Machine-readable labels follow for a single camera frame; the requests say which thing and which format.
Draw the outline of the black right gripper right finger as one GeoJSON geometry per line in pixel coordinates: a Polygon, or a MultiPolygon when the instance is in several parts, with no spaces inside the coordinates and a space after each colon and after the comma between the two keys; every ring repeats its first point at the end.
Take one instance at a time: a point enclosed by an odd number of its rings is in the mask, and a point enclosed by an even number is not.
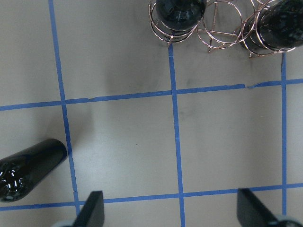
{"type": "Polygon", "coordinates": [[[249,188],[237,191],[237,219],[242,227],[284,226],[249,188]]]}

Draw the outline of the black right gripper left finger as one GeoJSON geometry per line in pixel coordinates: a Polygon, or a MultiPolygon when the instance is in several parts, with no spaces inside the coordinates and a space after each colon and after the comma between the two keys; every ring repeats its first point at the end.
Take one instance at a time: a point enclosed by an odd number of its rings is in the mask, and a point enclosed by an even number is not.
{"type": "Polygon", "coordinates": [[[79,215],[73,222],[73,227],[102,227],[105,222],[104,199],[102,191],[92,191],[79,215]]]}

